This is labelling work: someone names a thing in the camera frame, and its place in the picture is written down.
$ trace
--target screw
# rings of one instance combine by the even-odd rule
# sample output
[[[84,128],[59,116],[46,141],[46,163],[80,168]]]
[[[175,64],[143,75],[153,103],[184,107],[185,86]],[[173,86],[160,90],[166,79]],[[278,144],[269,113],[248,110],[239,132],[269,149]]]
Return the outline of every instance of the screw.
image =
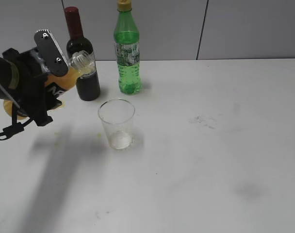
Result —
[[[57,58],[56,58],[56,62],[57,62],[57,63],[61,63],[61,62],[62,62],[61,58],[60,58],[60,57],[57,57]]]
[[[49,35],[47,33],[43,33],[43,38],[48,39]]]

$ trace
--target yellow bottle cap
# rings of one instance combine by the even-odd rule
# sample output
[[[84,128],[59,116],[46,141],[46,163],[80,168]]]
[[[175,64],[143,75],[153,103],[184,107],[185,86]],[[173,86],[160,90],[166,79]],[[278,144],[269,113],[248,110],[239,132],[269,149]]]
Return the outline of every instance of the yellow bottle cap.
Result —
[[[118,0],[117,9],[121,12],[131,11],[131,0]]]

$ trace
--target red wine bottle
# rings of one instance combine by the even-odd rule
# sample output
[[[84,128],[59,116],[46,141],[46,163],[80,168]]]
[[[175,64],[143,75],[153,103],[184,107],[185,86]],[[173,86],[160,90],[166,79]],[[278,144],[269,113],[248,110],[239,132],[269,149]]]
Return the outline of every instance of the red wine bottle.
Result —
[[[78,8],[75,6],[65,8],[65,17],[70,35],[70,40],[66,45],[66,52],[69,58],[75,52],[82,50],[94,55],[92,44],[84,37]],[[82,100],[95,100],[100,95],[97,69],[90,74],[79,77],[76,81],[76,88]]]

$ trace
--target green plastic bottle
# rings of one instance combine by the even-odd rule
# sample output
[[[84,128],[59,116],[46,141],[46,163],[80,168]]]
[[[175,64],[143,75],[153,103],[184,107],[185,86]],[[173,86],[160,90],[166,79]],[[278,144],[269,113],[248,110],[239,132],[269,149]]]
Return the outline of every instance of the green plastic bottle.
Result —
[[[119,89],[133,95],[142,88],[139,31],[131,15],[131,0],[118,0],[119,16],[114,30]]]

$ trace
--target clear plastic cup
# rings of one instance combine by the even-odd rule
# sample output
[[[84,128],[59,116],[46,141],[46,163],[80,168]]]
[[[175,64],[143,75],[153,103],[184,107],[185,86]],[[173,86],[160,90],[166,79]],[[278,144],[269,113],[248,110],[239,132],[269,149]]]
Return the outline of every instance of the clear plastic cup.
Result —
[[[121,150],[131,145],[134,112],[135,107],[123,99],[109,100],[99,107],[98,116],[113,149]]]

